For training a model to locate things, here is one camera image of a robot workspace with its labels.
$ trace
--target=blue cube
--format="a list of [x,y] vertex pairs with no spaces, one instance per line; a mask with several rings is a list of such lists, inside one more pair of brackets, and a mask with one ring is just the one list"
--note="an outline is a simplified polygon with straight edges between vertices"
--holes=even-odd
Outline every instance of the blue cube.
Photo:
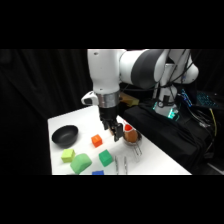
[[104,176],[104,171],[93,172],[93,176]]

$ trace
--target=cube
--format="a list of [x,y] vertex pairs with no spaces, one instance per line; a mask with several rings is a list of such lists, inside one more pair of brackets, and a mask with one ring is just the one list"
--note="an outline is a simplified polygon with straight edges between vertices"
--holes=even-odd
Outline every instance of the cube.
[[93,176],[104,176],[104,171],[93,172]]
[[75,157],[75,152],[73,149],[65,149],[61,156],[64,163],[71,163]]
[[99,135],[92,137],[92,143],[97,148],[103,144],[102,138]]
[[91,159],[86,154],[80,154],[74,158],[70,166],[72,170],[79,175],[91,165]]
[[113,157],[108,152],[108,150],[105,150],[104,152],[100,153],[99,158],[104,167],[109,166],[113,162]]

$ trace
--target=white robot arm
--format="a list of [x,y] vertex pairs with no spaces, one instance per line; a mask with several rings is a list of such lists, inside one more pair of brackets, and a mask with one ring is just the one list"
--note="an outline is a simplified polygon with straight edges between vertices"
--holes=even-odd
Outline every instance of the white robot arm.
[[[83,97],[84,105],[99,106],[100,119],[104,128],[110,128],[118,141],[123,136],[123,125],[117,123],[120,82],[149,89],[160,82],[166,86],[184,71],[190,64],[190,49],[146,49],[126,51],[124,49],[89,49],[88,62],[93,81],[93,92]],[[184,78],[175,80],[184,84],[193,82],[198,69],[192,66]],[[177,90],[174,86],[162,88],[156,113],[168,116],[174,105]]]

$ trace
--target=black curtain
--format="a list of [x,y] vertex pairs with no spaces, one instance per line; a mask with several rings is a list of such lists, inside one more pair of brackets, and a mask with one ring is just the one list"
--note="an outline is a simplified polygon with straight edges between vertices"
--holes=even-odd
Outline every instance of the black curtain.
[[2,174],[51,174],[47,119],[83,107],[87,50],[1,49]]
[[[192,49],[192,58],[201,49]],[[202,49],[195,65],[199,68],[199,90],[224,95],[224,49]]]

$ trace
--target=white table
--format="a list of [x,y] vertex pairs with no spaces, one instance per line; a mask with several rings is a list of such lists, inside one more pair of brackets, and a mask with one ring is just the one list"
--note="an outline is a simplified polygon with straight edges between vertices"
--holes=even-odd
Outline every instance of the white table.
[[[123,119],[118,117],[118,122],[123,123]],[[99,160],[99,153],[106,149],[111,153],[113,158],[117,156],[120,175],[125,174],[123,166],[124,156],[127,157],[129,175],[191,175],[144,136],[140,144],[143,155],[141,160],[136,163],[132,148],[127,146],[123,139],[115,143],[110,131],[104,130],[103,124],[99,119],[98,107],[96,106],[48,120],[53,175],[74,173],[70,164],[64,164],[61,160],[63,150],[51,140],[52,134],[57,129],[66,125],[75,125],[79,129],[78,139],[70,148],[75,150],[76,155],[86,153],[93,162],[81,175],[92,175],[93,171],[101,170],[104,170],[105,175],[116,175],[115,162],[104,168]],[[95,148],[91,137],[97,134],[103,139],[103,145]]]

